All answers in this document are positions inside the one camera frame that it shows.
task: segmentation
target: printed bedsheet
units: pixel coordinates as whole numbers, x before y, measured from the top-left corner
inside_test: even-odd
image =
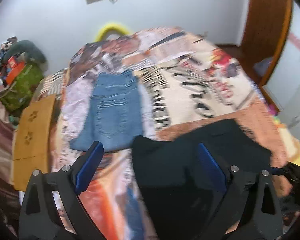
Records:
[[[82,154],[71,150],[69,141],[83,127],[98,74],[126,69],[139,80],[144,136],[173,140],[225,115],[272,151],[273,166],[285,165],[285,149],[271,115],[238,61],[179,28],[153,28],[86,44],[68,69],[42,81],[33,100],[58,94],[50,129],[52,171]],[[73,232],[58,193],[54,196],[66,229]],[[157,238],[134,178],[130,149],[104,155],[80,200],[108,240]]]

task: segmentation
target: denim pants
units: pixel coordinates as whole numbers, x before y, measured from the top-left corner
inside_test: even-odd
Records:
[[[94,141],[105,152],[129,148],[142,135],[138,81],[127,70],[122,74],[101,73],[90,97],[90,109],[83,130],[70,141],[70,148],[86,152]]]

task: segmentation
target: green bag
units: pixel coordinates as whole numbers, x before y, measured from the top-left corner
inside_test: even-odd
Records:
[[[2,91],[0,101],[10,113],[17,109],[22,111],[29,105],[32,95],[42,79],[43,74],[38,65],[34,62],[27,63],[10,87]]]

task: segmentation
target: floor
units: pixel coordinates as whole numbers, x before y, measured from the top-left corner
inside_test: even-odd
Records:
[[[218,44],[218,47],[223,49],[226,53],[228,53],[230,56],[236,58],[240,65],[242,66],[243,70],[246,72],[246,74],[256,83],[259,84],[261,81],[261,78],[258,76],[258,74],[253,69],[253,63],[249,61],[249,57],[247,57],[241,50],[240,47],[236,45],[228,45],[228,44]]]

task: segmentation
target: white wall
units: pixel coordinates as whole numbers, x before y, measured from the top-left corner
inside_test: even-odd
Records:
[[[294,3],[290,32],[300,39],[300,7]],[[300,50],[287,40],[278,64],[265,86],[275,104],[283,110],[300,85]]]
[[[46,74],[67,67],[69,59],[108,22],[138,31],[181,26],[208,31],[214,43],[238,42],[247,0],[3,0],[0,42],[10,36],[33,41],[46,55]]]
[[[244,30],[246,28],[248,11],[249,11],[249,1],[250,0],[243,0],[243,3],[242,3],[242,13],[241,13],[241,18],[240,18],[240,25],[239,25],[239,31],[238,31],[237,43],[236,43],[237,46],[241,45],[243,35],[244,35]]]

